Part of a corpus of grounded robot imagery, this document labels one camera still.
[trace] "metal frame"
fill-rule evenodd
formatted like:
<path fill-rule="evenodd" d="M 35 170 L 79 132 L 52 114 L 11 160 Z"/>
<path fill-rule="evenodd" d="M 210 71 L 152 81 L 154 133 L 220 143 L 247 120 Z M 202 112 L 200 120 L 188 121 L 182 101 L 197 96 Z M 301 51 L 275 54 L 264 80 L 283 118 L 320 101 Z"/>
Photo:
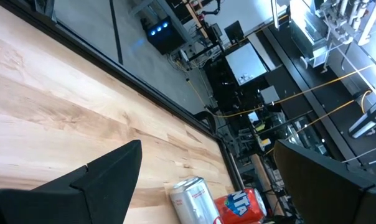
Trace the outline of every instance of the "metal frame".
<path fill-rule="evenodd" d="M 274 48 L 276 54 L 281 59 L 283 65 L 286 67 L 286 69 L 289 71 L 290 75 L 292 76 L 293 80 L 296 82 L 296 84 L 299 86 L 301 91 L 306 91 L 309 89 L 308 84 L 304 81 L 302 76 L 300 75 L 297 68 L 294 66 L 293 62 L 290 60 L 286 52 L 282 49 L 282 46 L 277 41 L 277 39 L 274 37 L 272 32 L 269 28 L 263 29 L 262 31 L 272 47 Z M 313 92 L 308 92 L 304 94 L 304 97 L 307 99 L 311 107 L 313 108 L 314 112 L 317 114 L 318 117 L 321 117 L 326 114 L 325 109 L 322 107 L 320 102 L 317 100 Z M 340 152 L 346 159 L 350 159 L 355 157 L 354 153 L 352 152 L 349 145 L 346 143 L 342 135 L 340 134 L 339 130 L 336 128 L 330 117 L 325 117 L 324 119 L 320 120 L 320 122 L 324 125 L 327 132 L 331 136 L 332 140 L 336 144 L 336 146 L 339 148 Z M 350 161 L 350 165 L 353 166 L 359 166 L 360 162 L 358 160 Z"/>
<path fill-rule="evenodd" d="M 278 9 L 276 7 L 276 0 L 271 0 L 271 10 L 273 12 L 273 20 L 275 29 L 280 28 L 280 19 L 278 17 Z"/>
<path fill-rule="evenodd" d="M 121 55 L 121 45 L 120 45 L 120 38 L 119 38 L 118 23 L 116 21 L 116 14 L 115 14 L 115 7 L 113 6 L 113 0 L 109 0 L 109 5 L 111 7 L 113 31 L 115 33 L 115 41 L 116 41 L 116 50 L 118 52 L 118 60 L 119 60 L 120 64 L 123 64 L 123 58 L 122 58 L 122 55 Z"/>
<path fill-rule="evenodd" d="M 68 47 L 76 54 L 79 54 L 92 64 L 102 69 L 104 72 L 127 84 L 132 89 L 136 90 L 138 93 L 153 101 L 158 106 L 183 120 L 188 125 L 191 125 L 202 134 L 216 141 L 219 145 L 220 152 L 222 154 L 225 166 L 227 167 L 227 171 L 234 189 L 243 189 L 239 172 L 236 167 L 234 167 L 232 158 L 229 156 L 229 150 L 226 148 L 222 139 L 218 138 L 214 133 L 211 133 L 210 130 L 202 123 L 197 121 L 191 113 L 177 105 L 166 95 L 162 94 L 160 91 L 138 78 L 138 76 L 134 76 L 131 72 L 124 68 L 124 66 L 118 62 L 115 62 L 98 49 L 94 48 L 90 43 L 70 30 L 65 24 L 57 22 L 56 17 L 53 14 L 54 0 L 46 1 L 42 3 L 42 5 L 44 5 L 42 8 L 43 10 L 40 10 L 40 8 L 30 5 L 28 1 L 0 0 L 0 6 L 49 35 L 51 38 L 60 42 L 64 46 Z"/>

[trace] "gray floor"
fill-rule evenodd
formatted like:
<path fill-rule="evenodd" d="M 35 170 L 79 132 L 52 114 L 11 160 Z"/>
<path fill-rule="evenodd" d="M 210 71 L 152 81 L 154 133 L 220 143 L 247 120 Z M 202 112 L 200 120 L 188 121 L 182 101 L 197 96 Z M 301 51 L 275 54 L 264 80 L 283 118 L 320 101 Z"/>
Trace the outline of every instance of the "gray floor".
<path fill-rule="evenodd" d="M 130 16 L 129 0 L 114 0 L 120 35 L 123 65 L 137 77 L 149 83 L 195 114 L 204 110 L 188 76 L 205 104 L 210 104 L 211 90 L 205 74 L 198 69 L 185 74 L 173 68 L 146 39 L 138 16 Z M 115 33 L 109 0 L 58 0 L 55 11 L 58 20 L 117 61 Z"/>

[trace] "monitor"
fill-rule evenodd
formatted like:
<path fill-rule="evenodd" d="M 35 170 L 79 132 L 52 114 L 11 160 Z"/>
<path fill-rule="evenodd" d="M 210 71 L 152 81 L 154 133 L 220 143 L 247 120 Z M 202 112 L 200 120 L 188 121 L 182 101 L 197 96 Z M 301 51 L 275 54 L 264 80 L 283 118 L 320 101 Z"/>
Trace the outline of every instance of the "monitor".
<path fill-rule="evenodd" d="M 227 37 L 230 39 L 231 44 L 236 44 L 245 38 L 239 21 L 229 25 L 227 28 L 224 29 L 224 31 Z"/>

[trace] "wall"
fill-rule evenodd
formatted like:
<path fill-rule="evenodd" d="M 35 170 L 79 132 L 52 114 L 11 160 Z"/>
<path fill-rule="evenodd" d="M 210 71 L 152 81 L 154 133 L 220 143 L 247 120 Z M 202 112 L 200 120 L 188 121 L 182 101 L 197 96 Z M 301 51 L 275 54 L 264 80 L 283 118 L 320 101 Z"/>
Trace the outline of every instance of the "wall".
<path fill-rule="evenodd" d="M 223 32 L 222 40 L 227 43 L 228 37 L 225 35 L 224 28 L 228 27 L 235 21 L 239 21 L 243 33 L 247 34 L 253 28 L 262 22 L 272 18 L 270 0 L 221 0 L 221 10 L 218 15 L 207 15 L 205 21 L 209 24 L 217 23 Z M 204 7 L 205 11 L 214 11 L 217 8 L 217 2 L 212 1 Z M 278 12 L 286 9 L 286 6 L 278 6 Z M 194 25 L 194 21 L 184 24 L 189 30 Z"/>

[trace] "yellow cable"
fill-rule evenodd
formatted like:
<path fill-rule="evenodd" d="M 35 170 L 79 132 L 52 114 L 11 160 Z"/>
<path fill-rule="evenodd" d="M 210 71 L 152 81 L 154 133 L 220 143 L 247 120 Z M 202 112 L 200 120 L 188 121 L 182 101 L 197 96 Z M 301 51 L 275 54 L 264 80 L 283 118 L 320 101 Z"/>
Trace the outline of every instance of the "yellow cable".
<path fill-rule="evenodd" d="M 357 72 L 361 72 L 361 71 L 363 71 L 363 70 L 365 70 L 365 69 L 367 69 L 367 68 L 370 68 L 370 67 L 372 67 L 372 66 L 375 66 L 375 64 L 372 64 L 372 65 L 366 66 L 366 67 L 364 67 L 364 68 L 361 68 L 361 69 L 359 69 L 359 70 L 357 70 L 357 71 L 354 71 L 354 72 L 348 73 L 347 75 L 344 75 L 344 76 L 342 76 L 342 77 L 340 77 L 340 78 L 336 78 L 336 79 L 331 80 L 331 81 L 329 81 L 329 82 L 327 82 L 327 83 L 323 83 L 323 84 L 321 84 L 321 85 L 318 85 L 318 86 L 312 87 L 312 88 L 310 88 L 310 89 L 308 89 L 308 90 L 305 90 L 305 91 L 303 91 L 303 92 L 301 92 L 301 93 L 297 93 L 297 94 L 295 94 L 295 95 L 293 95 L 293 96 L 289 96 L 289 97 L 287 97 L 287 98 L 285 98 L 285 99 L 278 100 L 278 101 L 274 102 L 274 105 L 275 105 L 275 104 L 278 104 L 278 103 L 283 103 L 283 102 L 285 102 L 285 101 L 287 101 L 287 100 L 290 100 L 290 99 L 295 98 L 295 97 L 297 97 L 297 96 L 301 96 L 301 95 L 303 95 L 303 94 L 305 94 L 305 93 L 308 93 L 308 92 L 310 92 L 310 91 L 316 90 L 316 89 L 318 89 L 318 88 L 320 88 L 320 87 L 324 87 L 324 86 L 329 85 L 329 84 L 331 84 L 331 83 L 337 82 L 337 81 L 339 81 L 339 80 L 342 80 L 342 79 L 344 79 L 344 78 L 347 78 L 347 77 L 349 77 L 349 76 L 351 76 L 351 75 L 356 74 Z M 201 98 L 200 95 L 198 94 L 198 92 L 197 92 L 197 90 L 195 89 L 195 87 L 193 86 L 193 84 L 192 84 L 190 81 L 188 81 L 188 83 L 191 85 L 191 87 L 192 87 L 192 88 L 194 89 L 194 91 L 196 92 L 196 94 L 197 94 L 197 96 L 199 97 L 200 101 L 202 102 L 203 106 L 206 107 L 206 104 L 203 102 L 202 98 Z M 231 117 L 238 116 L 238 115 L 241 115 L 241 114 L 245 114 L 245 113 L 249 113 L 249 112 L 254 112 L 254 111 L 260 110 L 260 109 L 262 109 L 262 108 L 264 108 L 264 106 L 261 106 L 261 107 L 255 108 L 255 109 L 251 109 L 251 110 L 241 111 L 241 112 L 239 112 L 239 113 L 230 114 L 230 115 L 216 115 L 216 114 L 211 113 L 209 110 L 207 110 L 207 111 L 209 111 L 209 112 L 210 112 L 213 116 L 215 116 L 216 118 L 231 118 Z"/>
<path fill-rule="evenodd" d="M 361 110 L 362 110 L 362 113 L 365 114 L 365 110 L 364 110 L 364 99 L 365 97 L 367 96 L 368 93 L 371 93 L 372 91 L 368 90 L 364 93 L 364 95 L 362 96 L 362 99 L 361 99 Z"/>
<path fill-rule="evenodd" d="M 183 72 L 188 73 L 188 71 L 181 65 L 180 62 L 174 62 L 171 60 L 174 64 L 176 64 Z"/>
<path fill-rule="evenodd" d="M 313 125 L 314 123 L 316 123 L 317 121 L 319 121 L 319 120 L 321 120 L 321 119 L 323 119 L 323 118 L 325 118 L 325 117 L 327 117 L 327 116 L 329 116 L 330 114 L 333 114 L 333 113 L 335 113 L 336 111 L 338 111 L 338 110 L 340 110 L 340 109 L 342 109 L 342 108 L 344 108 L 345 106 L 348 106 L 348 105 L 350 105 L 351 103 L 353 103 L 354 102 L 354 100 L 350 100 L 350 101 L 348 101 L 347 103 L 345 103 L 345 104 L 343 104 L 343 105 L 341 105 L 341 106 L 339 106 L 338 108 L 336 108 L 336 109 L 334 109 L 334 110 L 332 110 L 331 112 L 329 112 L 329 113 L 327 113 L 327 114 L 325 114 L 325 115 L 323 115 L 323 116 L 321 116 L 320 118 L 318 118 L 318 119 L 315 119 L 313 122 L 310 122 L 309 124 L 307 124 L 307 126 L 304 126 L 303 128 L 301 128 L 299 131 L 297 131 L 296 133 L 294 133 L 294 134 L 297 134 L 297 133 L 299 133 L 300 131 L 302 131 L 302 130 L 304 130 L 304 129 L 306 129 L 306 128 L 308 128 L 308 127 L 310 127 L 311 125 Z M 289 137 L 287 137 L 285 140 L 288 140 L 289 138 L 291 138 L 294 134 L 292 134 L 292 135 L 290 135 Z M 265 155 L 267 155 L 267 154 L 269 154 L 270 152 L 272 152 L 274 150 L 274 148 L 272 148 L 271 150 L 269 150 Z"/>
<path fill-rule="evenodd" d="M 288 16 L 288 15 L 284 15 L 283 17 L 280 17 L 280 18 L 278 19 L 278 21 L 280 21 L 281 19 L 284 19 L 284 18 L 287 17 L 287 16 Z M 244 40 L 246 40 L 246 39 L 248 38 L 248 36 L 250 36 L 250 35 L 252 35 L 252 34 L 257 34 L 258 32 L 262 31 L 263 29 L 266 29 L 267 27 L 269 27 L 270 25 L 273 25 L 273 24 L 274 24 L 274 23 L 272 22 L 272 23 L 270 23 L 270 24 L 267 24 L 267 25 L 263 26 L 262 28 L 259 28 L 259 29 L 256 30 L 255 32 L 252 32 L 251 34 L 247 35 L 245 38 L 243 38 L 241 41 L 239 41 L 239 43 L 242 42 L 242 41 L 244 41 Z M 231 47 L 233 47 L 233 46 L 235 46 L 235 45 L 237 45 L 237 44 L 239 44 L 239 43 L 235 43 L 235 44 L 233 44 L 233 45 L 231 45 L 231 46 L 228 46 L 227 49 L 229 49 L 229 48 L 231 48 Z"/>

